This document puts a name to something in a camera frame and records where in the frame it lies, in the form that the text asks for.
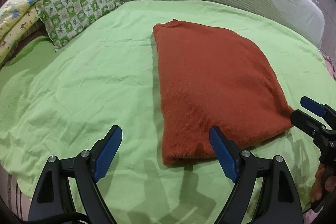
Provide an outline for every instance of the blue rubber pad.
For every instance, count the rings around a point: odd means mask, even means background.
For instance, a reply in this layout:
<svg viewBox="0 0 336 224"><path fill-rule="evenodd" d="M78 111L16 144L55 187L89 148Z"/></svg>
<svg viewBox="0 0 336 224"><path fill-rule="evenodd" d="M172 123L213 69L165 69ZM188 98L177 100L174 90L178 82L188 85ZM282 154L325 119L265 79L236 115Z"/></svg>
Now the blue rubber pad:
<svg viewBox="0 0 336 224"><path fill-rule="evenodd" d="M221 138L218 136L216 130L213 128L210 129L209 140L225 176L231 179L233 183L237 183L239 175L236 171L236 162L231 156L229 150L224 145Z"/></svg>
<svg viewBox="0 0 336 224"><path fill-rule="evenodd" d="M122 130L120 127L117 127L96 160L95 172L92 175L94 182L97 183L100 179L106 176L112 160L121 144L122 138Z"/></svg>
<svg viewBox="0 0 336 224"><path fill-rule="evenodd" d="M306 96L301 98L300 104L303 108L309 110L319 117L324 117L326 115L326 110L323 105L315 102L314 100Z"/></svg>

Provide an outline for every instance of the folded sweater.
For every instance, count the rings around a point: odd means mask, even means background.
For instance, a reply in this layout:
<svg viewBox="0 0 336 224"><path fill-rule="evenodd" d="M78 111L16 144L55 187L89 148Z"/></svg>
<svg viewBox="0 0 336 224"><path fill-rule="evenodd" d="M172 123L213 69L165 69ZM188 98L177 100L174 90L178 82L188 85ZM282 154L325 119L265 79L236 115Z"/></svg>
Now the folded sweater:
<svg viewBox="0 0 336 224"><path fill-rule="evenodd" d="M214 157L218 125L240 148L289 129L288 106L262 51L237 33L173 20L153 28L158 54L165 165Z"/></svg>

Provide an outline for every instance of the green and white pillow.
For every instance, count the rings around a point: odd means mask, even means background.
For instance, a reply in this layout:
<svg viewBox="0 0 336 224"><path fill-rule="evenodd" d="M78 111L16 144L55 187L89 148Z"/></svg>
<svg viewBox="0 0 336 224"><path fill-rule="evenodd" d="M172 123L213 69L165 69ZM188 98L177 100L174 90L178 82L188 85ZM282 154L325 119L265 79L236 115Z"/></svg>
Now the green and white pillow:
<svg viewBox="0 0 336 224"><path fill-rule="evenodd" d="M36 10L57 51L122 4L120 0L40 0Z"/></svg>

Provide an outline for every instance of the wrinkled green fabric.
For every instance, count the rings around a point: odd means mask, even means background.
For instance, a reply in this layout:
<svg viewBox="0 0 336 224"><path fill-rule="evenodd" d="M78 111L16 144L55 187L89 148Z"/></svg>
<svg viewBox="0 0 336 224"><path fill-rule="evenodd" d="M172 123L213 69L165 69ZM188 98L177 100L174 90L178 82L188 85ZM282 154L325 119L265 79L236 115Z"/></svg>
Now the wrinkled green fabric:
<svg viewBox="0 0 336 224"><path fill-rule="evenodd" d="M294 31L211 2L128 2L58 53L42 37L0 71L0 161L23 193L32 197L50 155L76 156L117 124L123 140L98 183L117 222L214 222L232 189L219 163L162 164L163 118L152 28L174 18L228 28L251 39L268 58L294 109L300 108L304 95L336 107L336 83L323 58ZM319 161L310 137L293 128L252 152L267 158L282 155L302 204L308 202ZM77 191L73 197L83 211ZM256 200L257 191L245 220Z"/></svg>

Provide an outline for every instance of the silver screw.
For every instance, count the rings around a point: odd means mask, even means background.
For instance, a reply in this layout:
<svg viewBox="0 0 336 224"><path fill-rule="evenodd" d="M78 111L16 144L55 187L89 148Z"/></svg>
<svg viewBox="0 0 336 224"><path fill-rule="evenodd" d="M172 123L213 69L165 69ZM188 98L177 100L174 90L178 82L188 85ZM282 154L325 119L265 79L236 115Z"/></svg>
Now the silver screw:
<svg viewBox="0 0 336 224"><path fill-rule="evenodd" d="M243 157L245 157L245 158L248 158L249 156L251 156L250 151L246 151L246 150L242 151L241 154L242 154Z"/></svg>
<svg viewBox="0 0 336 224"><path fill-rule="evenodd" d="M56 160L56 157L55 156L51 156L49 157L48 161L49 162L54 162Z"/></svg>
<svg viewBox="0 0 336 224"><path fill-rule="evenodd" d="M81 152L81 156L82 156L83 158L87 157L89 154L90 154L90 151L89 151L89 150L83 150L83 151Z"/></svg>
<svg viewBox="0 0 336 224"><path fill-rule="evenodd" d="M284 159L283 159L282 156L276 156L276 157L275 157L275 160L276 160L277 162L283 162L283 161L284 161Z"/></svg>

